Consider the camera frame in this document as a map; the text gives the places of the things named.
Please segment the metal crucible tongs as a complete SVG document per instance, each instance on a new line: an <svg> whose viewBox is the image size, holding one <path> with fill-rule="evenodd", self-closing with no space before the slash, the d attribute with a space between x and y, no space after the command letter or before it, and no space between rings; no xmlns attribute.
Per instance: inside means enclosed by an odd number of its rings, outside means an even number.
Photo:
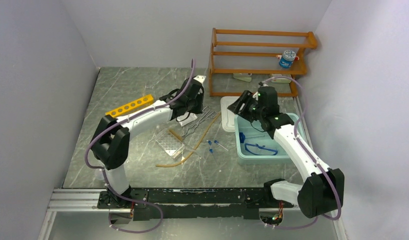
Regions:
<svg viewBox="0 0 409 240"><path fill-rule="evenodd" d="M193 134L198 126L207 119L214 119L217 116L216 111L212 111L210 106L205 106L203 108L201 117L192 126L188 127L185 132L182 133L181 137L184 139L187 136Z"/></svg>

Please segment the blue base graduated cylinder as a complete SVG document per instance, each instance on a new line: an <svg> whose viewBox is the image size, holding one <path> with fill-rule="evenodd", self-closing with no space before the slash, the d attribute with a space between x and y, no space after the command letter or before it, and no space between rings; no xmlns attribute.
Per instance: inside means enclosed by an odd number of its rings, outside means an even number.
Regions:
<svg viewBox="0 0 409 240"><path fill-rule="evenodd" d="M251 140L253 138L259 137L258 134L245 134L244 132L239 132L239 141L240 143L244 143L246 140Z"/></svg>

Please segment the blue safety glasses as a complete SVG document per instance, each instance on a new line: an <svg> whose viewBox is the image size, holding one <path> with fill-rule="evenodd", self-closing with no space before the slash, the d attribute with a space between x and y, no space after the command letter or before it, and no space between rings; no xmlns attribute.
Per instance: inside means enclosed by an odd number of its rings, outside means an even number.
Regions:
<svg viewBox="0 0 409 240"><path fill-rule="evenodd" d="M271 149L257 143L245 143L244 150L254 156L276 156L278 154L277 149Z"/></svg>

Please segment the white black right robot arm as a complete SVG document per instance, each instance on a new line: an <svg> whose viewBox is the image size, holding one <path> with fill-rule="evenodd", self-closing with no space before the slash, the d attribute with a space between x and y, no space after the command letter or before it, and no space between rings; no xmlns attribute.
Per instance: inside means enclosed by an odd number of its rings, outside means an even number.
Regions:
<svg viewBox="0 0 409 240"><path fill-rule="evenodd" d="M260 86L257 92L245 90L227 108L249 123L259 122L263 133L279 144L296 166L303 184L273 180L262 194L268 207L280 201L299 207L307 218L324 216L338 220L342 214L345 176L328 166L298 133L298 121L280 111L278 93L272 86Z"/></svg>

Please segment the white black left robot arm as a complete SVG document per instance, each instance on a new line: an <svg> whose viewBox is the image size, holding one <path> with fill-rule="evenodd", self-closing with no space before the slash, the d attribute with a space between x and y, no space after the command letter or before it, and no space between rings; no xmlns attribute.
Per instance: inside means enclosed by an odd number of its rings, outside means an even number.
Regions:
<svg viewBox="0 0 409 240"><path fill-rule="evenodd" d="M130 141L146 130L186 114L202 113L205 79L196 75L142 110L117 118L108 114L100 120L87 152L102 162L100 170L104 172L107 190L112 193L110 200L118 208L128 206L131 201L131 186L124 168Z"/></svg>

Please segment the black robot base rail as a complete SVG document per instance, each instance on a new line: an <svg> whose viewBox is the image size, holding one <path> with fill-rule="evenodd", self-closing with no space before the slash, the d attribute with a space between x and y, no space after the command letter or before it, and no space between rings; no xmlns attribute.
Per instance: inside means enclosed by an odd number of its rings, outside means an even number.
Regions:
<svg viewBox="0 0 409 240"><path fill-rule="evenodd" d="M243 218L258 220L264 209L292 208L270 196L264 187L234 188L132 188L134 202L101 191L96 207L124 213L133 221L195 218Z"/></svg>

